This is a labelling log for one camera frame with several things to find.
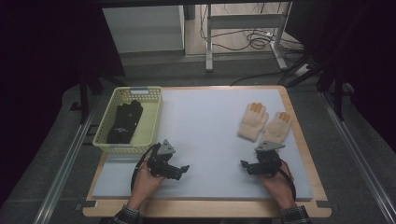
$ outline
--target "basket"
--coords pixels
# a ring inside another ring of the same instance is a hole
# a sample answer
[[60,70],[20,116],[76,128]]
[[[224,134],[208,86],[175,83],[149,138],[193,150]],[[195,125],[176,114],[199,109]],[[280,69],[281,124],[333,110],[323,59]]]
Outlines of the basket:
[[[134,131],[130,144],[108,144],[107,135],[114,125],[117,106],[138,101],[143,113]],[[107,153],[143,154],[157,140],[163,108],[161,87],[119,87],[113,91],[106,112],[93,138],[93,145]]]

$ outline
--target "white cabinet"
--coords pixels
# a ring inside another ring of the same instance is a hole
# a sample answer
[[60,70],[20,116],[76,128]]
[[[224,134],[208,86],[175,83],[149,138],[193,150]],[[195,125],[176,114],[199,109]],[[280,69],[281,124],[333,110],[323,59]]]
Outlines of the white cabinet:
[[103,11],[119,53],[184,49],[183,6]]

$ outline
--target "wrist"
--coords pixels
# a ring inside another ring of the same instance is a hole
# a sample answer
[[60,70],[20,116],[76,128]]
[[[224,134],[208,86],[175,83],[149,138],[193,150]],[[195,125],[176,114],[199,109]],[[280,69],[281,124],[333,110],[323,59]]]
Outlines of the wrist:
[[294,200],[285,200],[281,202],[277,202],[281,209],[289,209],[293,207],[297,207],[297,203]]
[[144,199],[141,199],[139,197],[136,196],[132,196],[129,201],[128,201],[128,207],[134,209],[134,210],[139,210],[140,206],[142,205]]

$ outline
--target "work glove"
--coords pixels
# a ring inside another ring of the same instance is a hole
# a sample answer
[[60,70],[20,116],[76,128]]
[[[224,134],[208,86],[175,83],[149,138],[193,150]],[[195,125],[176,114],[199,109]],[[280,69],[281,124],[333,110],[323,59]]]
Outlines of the work glove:
[[133,100],[129,105],[117,106],[116,119],[107,136],[109,144],[129,144],[143,113],[143,107]]
[[265,112],[265,105],[261,103],[248,104],[242,118],[238,134],[252,142],[256,142],[260,131],[268,120],[268,113]]
[[261,143],[264,141],[282,144],[288,135],[291,117],[286,112],[277,112],[271,122],[265,126]]

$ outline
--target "metal rail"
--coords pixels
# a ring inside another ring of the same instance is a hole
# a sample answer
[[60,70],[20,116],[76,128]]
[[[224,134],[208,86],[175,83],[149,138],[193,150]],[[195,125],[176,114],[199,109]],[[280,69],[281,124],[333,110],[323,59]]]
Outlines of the metal rail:
[[332,100],[330,99],[329,93],[320,92],[319,93],[322,100],[327,106],[327,110],[334,122],[338,132],[341,134],[352,159],[356,163],[361,175],[366,182],[367,187],[372,192],[379,208],[385,216],[388,223],[396,223],[396,210],[393,205],[391,198],[386,193],[384,187],[376,178],[373,170],[370,168],[367,160],[361,153],[358,144],[355,142],[354,138],[350,134],[347,126],[343,121],[341,121],[338,116],[333,111]]
[[64,184],[66,183],[67,177],[69,177],[70,171],[79,153],[79,149],[81,148],[85,134],[90,127],[95,108],[97,107],[100,100],[100,96],[93,97],[94,102],[92,105],[92,110],[86,118],[85,122],[79,126],[78,132],[76,133],[76,136],[70,148],[67,150],[67,153],[58,170],[58,173],[53,179],[52,184],[49,187],[49,191],[43,203],[41,204],[41,207],[38,209],[35,221],[33,222],[34,224],[49,223],[50,221],[50,217],[52,216],[55,205],[58,202],[59,197],[61,196],[62,190],[64,189]]

